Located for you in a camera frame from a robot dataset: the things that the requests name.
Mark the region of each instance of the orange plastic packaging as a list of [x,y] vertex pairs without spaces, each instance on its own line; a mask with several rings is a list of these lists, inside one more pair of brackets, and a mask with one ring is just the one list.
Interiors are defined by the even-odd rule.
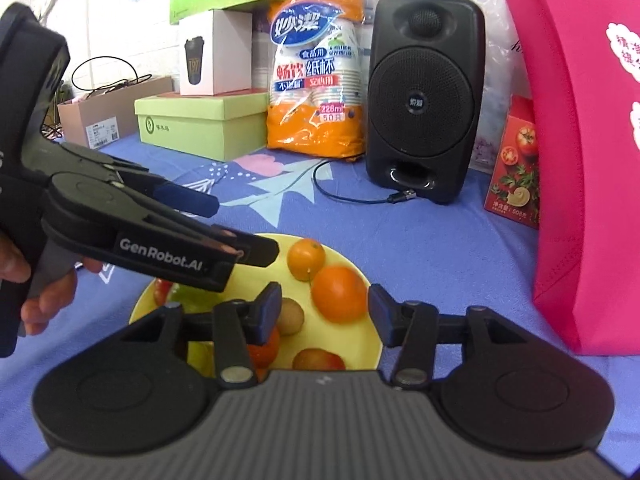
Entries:
[[364,152],[356,26],[364,0],[286,0],[270,9],[276,44],[268,148],[347,158]]

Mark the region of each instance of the pink non-woven bag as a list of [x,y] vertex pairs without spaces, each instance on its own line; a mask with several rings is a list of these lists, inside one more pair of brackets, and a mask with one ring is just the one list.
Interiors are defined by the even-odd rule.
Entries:
[[534,304],[581,354],[640,353],[640,0],[507,0],[534,101]]

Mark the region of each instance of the white cloud print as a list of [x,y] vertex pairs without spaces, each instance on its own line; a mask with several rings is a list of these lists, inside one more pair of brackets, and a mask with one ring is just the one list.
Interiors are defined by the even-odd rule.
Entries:
[[634,128],[634,140],[638,150],[640,150],[640,103],[635,102],[629,114],[631,125]]
[[640,83],[640,37],[621,23],[609,23],[607,37],[622,68]]

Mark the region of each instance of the black speaker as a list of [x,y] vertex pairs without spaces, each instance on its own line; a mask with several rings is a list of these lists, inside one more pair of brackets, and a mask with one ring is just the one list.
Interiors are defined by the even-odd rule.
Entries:
[[484,16],[473,2],[380,0],[366,149],[374,183],[455,199],[476,138],[484,51]]

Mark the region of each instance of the table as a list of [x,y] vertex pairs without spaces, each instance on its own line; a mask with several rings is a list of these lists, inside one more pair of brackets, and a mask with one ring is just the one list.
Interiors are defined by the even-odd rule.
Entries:
[[[293,153],[263,151],[225,164],[142,144],[137,136],[104,151],[212,192],[222,204],[212,219],[216,223],[315,238],[344,254],[396,300],[420,299],[443,314],[462,314],[470,304],[484,304],[562,348],[530,301],[537,233],[482,208],[489,185],[485,174],[470,171],[460,198],[448,206],[427,200],[357,205],[322,196],[311,180],[320,159]],[[370,183],[361,162],[332,162],[318,177],[325,189],[340,195],[388,195]],[[74,304],[43,335],[22,339],[15,354],[0,361],[0,454],[17,470],[46,452],[30,409],[37,381],[123,327],[149,281],[113,266],[105,266],[100,275],[81,270]],[[387,351],[382,367],[388,370],[393,358]],[[460,359],[459,348],[439,348],[436,377],[448,374]],[[640,464],[640,357],[581,359],[609,381],[616,397],[616,412],[599,451],[630,474]]]

